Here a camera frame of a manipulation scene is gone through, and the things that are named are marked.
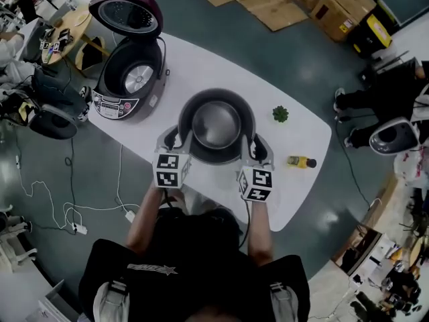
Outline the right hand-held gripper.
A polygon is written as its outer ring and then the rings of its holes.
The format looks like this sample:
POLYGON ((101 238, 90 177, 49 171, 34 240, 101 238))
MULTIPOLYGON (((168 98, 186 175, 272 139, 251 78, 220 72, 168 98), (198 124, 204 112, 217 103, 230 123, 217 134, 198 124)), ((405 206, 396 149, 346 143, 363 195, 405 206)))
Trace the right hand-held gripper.
MULTIPOLYGON (((274 154, 267 141, 259 134, 255 134, 254 144, 255 159, 262 167, 273 170, 274 154)), ((241 161, 254 161, 247 136, 242 136, 241 139, 241 161)), ((237 181, 241 198, 245 201, 266 202, 273 190, 273 176, 270 170, 243 166, 237 181)))

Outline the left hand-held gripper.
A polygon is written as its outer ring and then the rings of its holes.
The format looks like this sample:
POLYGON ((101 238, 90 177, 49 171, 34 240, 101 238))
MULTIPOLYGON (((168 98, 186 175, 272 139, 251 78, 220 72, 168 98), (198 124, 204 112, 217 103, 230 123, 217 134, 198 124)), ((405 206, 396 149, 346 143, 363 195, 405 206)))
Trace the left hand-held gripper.
POLYGON ((190 169, 190 147, 193 133, 188 132, 179 154, 170 154, 176 143, 178 126, 173 125, 162 133, 156 142, 156 153, 152 162, 154 184, 162 189, 180 189, 190 169))

